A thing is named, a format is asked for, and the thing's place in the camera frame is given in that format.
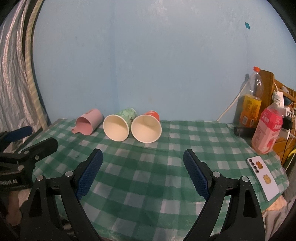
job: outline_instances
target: table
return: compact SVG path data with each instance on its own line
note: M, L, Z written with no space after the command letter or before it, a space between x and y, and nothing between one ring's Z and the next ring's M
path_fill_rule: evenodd
M97 232L114 241L183 240L205 203L182 161L188 148L212 171L229 178L247 176L261 210L288 187L278 156L274 152L262 155L280 190L270 202L265 200L245 161L257 154L233 134L233 125L216 121L162 121L161 125L159 140L144 144L131 134L123 142L112 141L102 125L90 136L72 134L75 120L63 119L29 144L49 137L59 143L55 153L36 163L32 179L35 181L40 174L46 178L61 176L86 160L94 148L101 149L103 164L81 204ZM60 198L57 205L65 216ZM229 198L225 198L212 234L219 233L228 205Z

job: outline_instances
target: textured blue rubber pad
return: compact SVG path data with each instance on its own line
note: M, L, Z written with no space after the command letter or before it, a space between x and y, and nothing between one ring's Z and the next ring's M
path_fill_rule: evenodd
M101 150L99 150L78 181L78 187L75 195L79 200L88 193L102 163L103 153Z
M9 132L5 136L5 141L7 142L16 142L18 140L21 140L27 136L32 135L33 129L30 126L25 126L20 129L17 129L15 131Z
M202 171L199 169L188 151L184 152L183 162L198 195L202 196L205 200L208 200L210 193L208 191L207 179L202 174Z

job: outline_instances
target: yellow label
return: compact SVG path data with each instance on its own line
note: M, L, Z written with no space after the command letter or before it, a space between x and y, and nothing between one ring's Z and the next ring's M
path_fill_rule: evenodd
M253 127L257 121L261 100L255 99L252 95L244 96L243 110L239 121L246 127Z

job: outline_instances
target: silver bolt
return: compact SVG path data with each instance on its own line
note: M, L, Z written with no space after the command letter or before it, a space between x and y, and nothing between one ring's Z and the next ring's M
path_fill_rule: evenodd
M245 177L245 176L242 177L242 180L243 180L244 182L246 182L246 183L249 181L249 179L248 179L247 177Z
M37 181L41 181L42 179L43 179L43 176L42 176L42 175L40 175L40 176L38 176L38 177L36 178Z
M24 165L19 165L19 166L17 167L17 169L18 169L18 171L23 170L23 169L24 169Z
M219 172L213 172L213 176L214 177L219 177L219 176L221 176L221 174Z
M65 173L65 176L66 177L71 177L73 175L73 172L72 171L67 171L66 173Z

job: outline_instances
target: brown sticker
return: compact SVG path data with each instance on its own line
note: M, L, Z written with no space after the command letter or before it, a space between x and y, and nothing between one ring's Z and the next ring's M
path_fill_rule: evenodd
M256 162L256 165L258 166L259 169L262 169L263 168L262 164L259 161Z
M264 178L264 181L265 181L267 184L270 184L270 183L271 183L271 179L270 179L270 177L269 177L268 175L264 175L263 178Z

